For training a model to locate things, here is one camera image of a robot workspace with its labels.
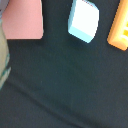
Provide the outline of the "grey teal gripper finger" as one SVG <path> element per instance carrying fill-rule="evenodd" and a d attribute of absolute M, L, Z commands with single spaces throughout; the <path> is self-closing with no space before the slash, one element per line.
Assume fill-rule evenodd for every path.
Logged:
<path fill-rule="evenodd" d="M 11 68 L 8 67 L 9 59 L 8 43 L 2 28 L 2 21 L 0 20 L 0 89 L 4 85 L 11 71 Z"/>

